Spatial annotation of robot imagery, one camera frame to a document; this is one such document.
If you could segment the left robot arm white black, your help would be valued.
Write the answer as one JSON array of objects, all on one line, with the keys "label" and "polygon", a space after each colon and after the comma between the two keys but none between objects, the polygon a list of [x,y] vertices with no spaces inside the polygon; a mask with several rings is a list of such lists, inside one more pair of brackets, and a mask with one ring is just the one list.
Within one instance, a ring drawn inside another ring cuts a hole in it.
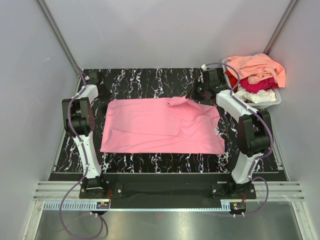
[{"label": "left robot arm white black", "polygon": [[81,89],[72,97],[62,100],[62,117],[64,130],[74,140],[83,167],[80,179],[81,192],[103,198],[108,193],[108,186],[102,174],[94,146],[95,119],[91,104],[94,100],[107,95],[99,71],[81,74],[84,80]]}]

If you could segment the pink t shirt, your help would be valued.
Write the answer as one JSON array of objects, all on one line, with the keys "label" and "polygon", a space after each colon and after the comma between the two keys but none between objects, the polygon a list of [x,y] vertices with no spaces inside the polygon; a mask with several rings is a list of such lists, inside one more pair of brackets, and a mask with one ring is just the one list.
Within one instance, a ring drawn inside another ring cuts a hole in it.
[{"label": "pink t shirt", "polygon": [[103,153],[225,153],[216,107],[186,97],[116,99],[108,104]]}]

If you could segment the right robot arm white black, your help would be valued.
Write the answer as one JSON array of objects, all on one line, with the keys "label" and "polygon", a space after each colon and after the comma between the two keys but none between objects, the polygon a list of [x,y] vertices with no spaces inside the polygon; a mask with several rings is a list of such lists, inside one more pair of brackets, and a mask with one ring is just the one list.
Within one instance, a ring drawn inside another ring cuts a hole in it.
[{"label": "right robot arm white black", "polygon": [[228,85],[221,85],[221,81],[214,77],[212,69],[201,71],[201,77],[194,81],[187,98],[195,101],[215,101],[237,121],[237,146],[240,154],[230,179],[213,194],[239,198],[251,189],[253,170],[259,159],[272,152],[270,113],[249,106],[231,92]]}]

